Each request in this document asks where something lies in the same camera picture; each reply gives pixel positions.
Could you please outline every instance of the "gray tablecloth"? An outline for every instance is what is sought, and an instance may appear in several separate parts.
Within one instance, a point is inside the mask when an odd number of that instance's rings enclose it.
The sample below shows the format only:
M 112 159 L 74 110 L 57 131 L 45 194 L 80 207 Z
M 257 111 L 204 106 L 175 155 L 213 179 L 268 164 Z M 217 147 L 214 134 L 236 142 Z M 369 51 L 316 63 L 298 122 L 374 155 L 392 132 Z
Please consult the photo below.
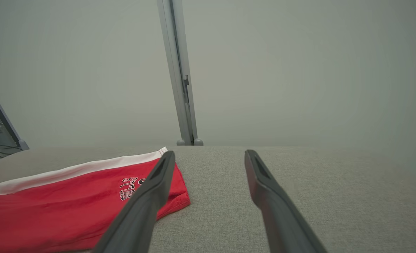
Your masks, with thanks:
M 46 148 L 0 160 L 0 182 L 161 147 Z M 150 252 L 268 252 L 245 147 L 174 150 L 191 205 L 155 224 Z M 416 179 L 352 150 L 254 148 L 329 252 L 416 252 Z

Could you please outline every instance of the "gray wall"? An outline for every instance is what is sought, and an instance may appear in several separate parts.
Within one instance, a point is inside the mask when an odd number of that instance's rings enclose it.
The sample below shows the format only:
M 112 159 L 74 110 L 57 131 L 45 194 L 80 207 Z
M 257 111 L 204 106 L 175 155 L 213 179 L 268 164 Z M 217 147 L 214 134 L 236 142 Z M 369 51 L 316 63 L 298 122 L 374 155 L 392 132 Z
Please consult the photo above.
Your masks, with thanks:
M 416 175 L 416 0 L 183 0 L 206 145 L 370 150 Z
M 156 1 L 0 0 L 0 103 L 32 148 L 175 144 Z

